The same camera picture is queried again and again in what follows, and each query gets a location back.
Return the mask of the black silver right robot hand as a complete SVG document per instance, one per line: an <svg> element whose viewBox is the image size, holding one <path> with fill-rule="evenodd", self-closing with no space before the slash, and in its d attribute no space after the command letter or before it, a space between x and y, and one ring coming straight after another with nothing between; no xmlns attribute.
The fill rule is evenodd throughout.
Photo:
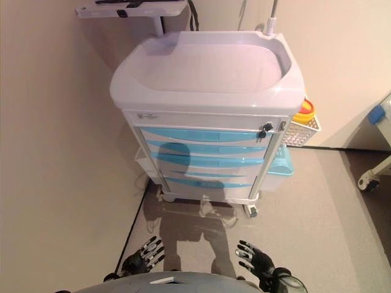
<svg viewBox="0 0 391 293"><path fill-rule="evenodd" d="M259 279L260 289L272 292L272 273L275 269L272 259L259 248L244 240L239 241L235 254L240 259L238 264Z"/></svg>

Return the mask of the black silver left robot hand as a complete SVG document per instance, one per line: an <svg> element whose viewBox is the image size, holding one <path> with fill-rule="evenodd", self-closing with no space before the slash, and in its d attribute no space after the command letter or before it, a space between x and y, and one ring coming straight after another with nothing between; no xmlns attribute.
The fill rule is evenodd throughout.
<svg viewBox="0 0 391 293"><path fill-rule="evenodd" d="M124 260L121 268L121 277L149 273L165 258L164 246L161 239L151 237L135 253Z"/></svg>

